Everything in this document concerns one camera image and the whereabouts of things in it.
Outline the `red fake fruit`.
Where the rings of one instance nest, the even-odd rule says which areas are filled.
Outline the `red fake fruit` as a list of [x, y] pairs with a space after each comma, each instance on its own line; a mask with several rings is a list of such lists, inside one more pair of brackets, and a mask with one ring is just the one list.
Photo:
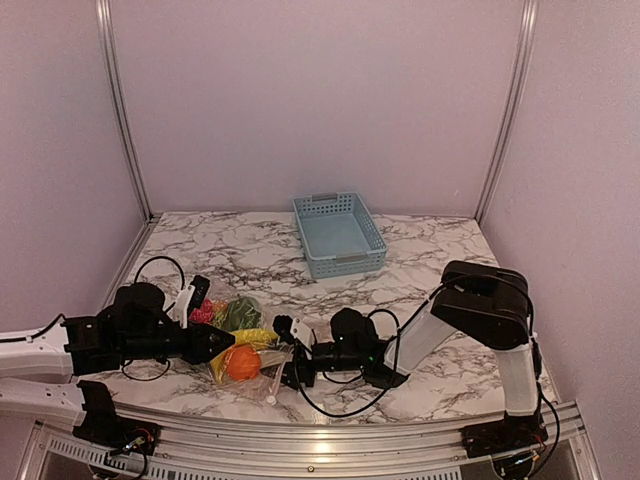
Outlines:
[[214, 305], [211, 300], [206, 298], [199, 308], [194, 308], [189, 316], [189, 321], [194, 324], [207, 324], [213, 323], [215, 316]]

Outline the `small orange green fake fruit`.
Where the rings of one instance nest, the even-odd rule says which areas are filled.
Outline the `small orange green fake fruit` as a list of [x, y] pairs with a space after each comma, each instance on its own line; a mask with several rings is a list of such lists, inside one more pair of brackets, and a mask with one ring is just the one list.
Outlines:
[[224, 315], [227, 311], [228, 303], [224, 300], [215, 300], [212, 302], [212, 311], [215, 316]]

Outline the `yellow fake bananas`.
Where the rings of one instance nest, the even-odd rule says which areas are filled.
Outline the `yellow fake bananas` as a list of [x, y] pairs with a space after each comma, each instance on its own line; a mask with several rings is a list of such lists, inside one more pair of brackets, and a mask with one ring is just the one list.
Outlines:
[[226, 358], [232, 348], [249, 345], [260, 355], [262, 351], [268, 350], [271, 346], [275, 345], [278, 340], [278, 335], [275, 332], [262, 328], [236, 330], [232, 334], [236, 338], [235, 345], [226, 349], [209, 363], [212, 378], [220, 385], [226, 382], [238, 382], [232, 380], [226, 374]]

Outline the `clear zip top bag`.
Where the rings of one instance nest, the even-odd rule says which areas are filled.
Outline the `clear zip top bag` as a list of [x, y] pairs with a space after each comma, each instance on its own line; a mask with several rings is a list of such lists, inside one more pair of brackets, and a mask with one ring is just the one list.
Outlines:
[[256, 297], [215, 280], [200, 309], [189, 320], [218, 328], [234, 337], [231, 347], [207, 364], [218, 389], [266, 405], [275, 405], [285, 363], [293, 347], [273, 330], [276, 312]]

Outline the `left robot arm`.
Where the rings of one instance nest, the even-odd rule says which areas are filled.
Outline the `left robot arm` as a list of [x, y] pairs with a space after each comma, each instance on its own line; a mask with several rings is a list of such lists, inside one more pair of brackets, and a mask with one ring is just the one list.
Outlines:
[[90, 376], [137, 360], [199, 365], [233, 346], [233, 334], [189, 322], [205, 292], [188, 286], [170, 316], [160, 288], [134, 283], [119, 288], [113, 303], [94, 316], [58, 315], [40, 331], [2, 335], [1, 411], [73, 427], [86, 421], [102, 443], [119, 444], [126, 423], [115, 414], [108, 388]]

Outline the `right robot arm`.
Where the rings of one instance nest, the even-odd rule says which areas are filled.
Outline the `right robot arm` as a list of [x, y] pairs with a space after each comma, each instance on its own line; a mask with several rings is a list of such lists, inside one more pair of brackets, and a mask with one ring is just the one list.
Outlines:
[[497, 360], [507, 417], [495, 438], [515, 448], [534, 431], [541, 402], [541, 360], [534, 307], [526, 279], [516, 271], [466, 261], [449, 262], [439, 286], [388, 339], [378, 334], [371, 314], [343, 308], [330, 320], [332, 339], [316, 341], [300, 320], [279, 315], [273, 327], [292, 346], [281, 382], [297, 391], [320, 373], [359, 372], [368, 385], [387, 392], [405, 383], [417, 367], [456, 332], [490, 349]]

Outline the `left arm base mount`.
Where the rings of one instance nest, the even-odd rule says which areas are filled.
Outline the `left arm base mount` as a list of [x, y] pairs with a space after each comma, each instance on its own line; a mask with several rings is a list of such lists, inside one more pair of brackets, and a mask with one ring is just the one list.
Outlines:
[[108, 388], [100, 382], [81, 380], [77, 386], [84, 418], [73, 427], [74, 437], [108, 447], [111, 456], [154, 453], [160, 434], [157, 424], [118, 415]]

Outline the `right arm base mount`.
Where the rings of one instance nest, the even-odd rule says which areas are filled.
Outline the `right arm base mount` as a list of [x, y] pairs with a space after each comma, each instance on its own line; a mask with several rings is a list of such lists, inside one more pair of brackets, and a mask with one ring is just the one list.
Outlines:
[[501, 454], [548, 440], [539, 408], [527, 416], [514, 416], [506, 412], [500, 420], [465, 426], [461, 429], [461, 435], [469, 458]]

